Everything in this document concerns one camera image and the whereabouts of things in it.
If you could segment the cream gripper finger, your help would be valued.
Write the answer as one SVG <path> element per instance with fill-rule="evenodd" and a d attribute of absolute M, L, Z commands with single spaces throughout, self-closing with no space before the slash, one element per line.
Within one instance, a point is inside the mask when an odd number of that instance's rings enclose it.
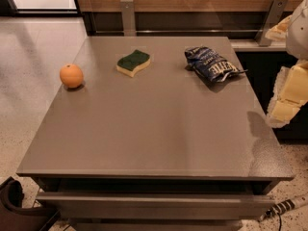
<path fill-rule="evenodd" d="M 285 41 L 288 27 L 291 23 L 291 16 L 287 16 L 282 19 L 278 24 L 271 27 L 266 32 L 266 38 L 273 41 Z"/>
<path fill-rule="evenodd" d="M 267 123 L 282 128 L 308 102 L 308 61 L 298 60 L 291 68 L 282 66 L 276 76 L 267 109 Z"/>

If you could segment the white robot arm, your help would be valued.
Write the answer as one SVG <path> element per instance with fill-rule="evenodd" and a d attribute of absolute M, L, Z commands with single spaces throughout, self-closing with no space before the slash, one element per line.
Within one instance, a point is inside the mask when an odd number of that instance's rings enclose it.
<path fill-rule="evenodd" d="M 277 73 L 267 109 L 268 125 L 282 128 L 308 102 L 308 0 L 303 0 L 292 15 L 271 27 L 266 38 L 284 41 L 287 53 L 297 58 L 295 65 L 282 66 Z"/>

